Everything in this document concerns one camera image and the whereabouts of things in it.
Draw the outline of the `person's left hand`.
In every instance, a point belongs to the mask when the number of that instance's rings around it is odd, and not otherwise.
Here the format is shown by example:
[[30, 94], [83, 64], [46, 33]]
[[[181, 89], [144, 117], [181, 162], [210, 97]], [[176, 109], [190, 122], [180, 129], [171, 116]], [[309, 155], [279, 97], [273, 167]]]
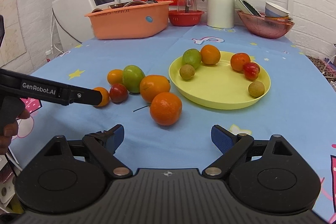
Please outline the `person's left hand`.
[[3, 128], [3, 133], [0, 136], [0, 154], [5, 155], [11, 144], [12, 137], [18, 134], [18, 122], [7, 124]]

